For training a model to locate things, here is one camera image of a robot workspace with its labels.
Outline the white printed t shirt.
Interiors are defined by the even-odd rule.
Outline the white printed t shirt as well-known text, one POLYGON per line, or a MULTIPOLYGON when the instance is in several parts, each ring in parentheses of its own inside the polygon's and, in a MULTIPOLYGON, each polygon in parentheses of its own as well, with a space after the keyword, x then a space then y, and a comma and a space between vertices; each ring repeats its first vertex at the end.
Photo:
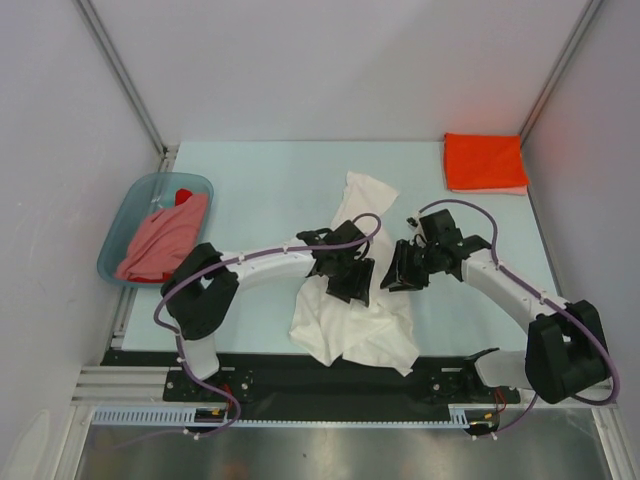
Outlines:
POLYGON ((325 366, 338 358, 380 368, 405 377, 419 356, 413 336, 409 295, 390 293, 380 283, 393 256, 392 241, 382 229, 374 237, 369 257, 375 261, 370 302, 349 303, 326 293, 328 280, 311 277, 300 288, 292 324, 291 342, 325 366))

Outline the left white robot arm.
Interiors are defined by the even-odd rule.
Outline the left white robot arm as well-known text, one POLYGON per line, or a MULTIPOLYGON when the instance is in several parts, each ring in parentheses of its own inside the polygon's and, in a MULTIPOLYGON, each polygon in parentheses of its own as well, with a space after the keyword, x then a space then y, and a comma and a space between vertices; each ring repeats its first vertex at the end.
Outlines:
POLYGON ((221 387, 215 333, 236 295, 279 279, 321 277, 326 293, 345 303, 370 302, 375 260, 372 236, 352 220, 338 227, 306 230, 281 247, 250 253, 223 253, 199 244, 161 287, 163 307, 174 324, 179 355, 190 369, 186 387, 197 398, 214 397, 221 387))

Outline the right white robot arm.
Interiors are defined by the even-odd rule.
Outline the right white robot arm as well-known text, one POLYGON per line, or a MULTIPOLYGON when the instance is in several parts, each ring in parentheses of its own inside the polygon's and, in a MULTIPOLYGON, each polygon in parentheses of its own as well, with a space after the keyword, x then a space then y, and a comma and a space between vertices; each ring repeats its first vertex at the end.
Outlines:
POLYGON ((397 241, 381 289, 419 291, 431 276, 448 274, 492 300, 527 336, 522 351, 493 348, 471 356, 474 368, 461 376, 469 399, 484 401, 497 387, 508 386, 557 404, 617 380, 593 304, 570 302, 533 286, 499 260, 493 241, 464 236, 448 210, 412 224, 418 237, 397 241))

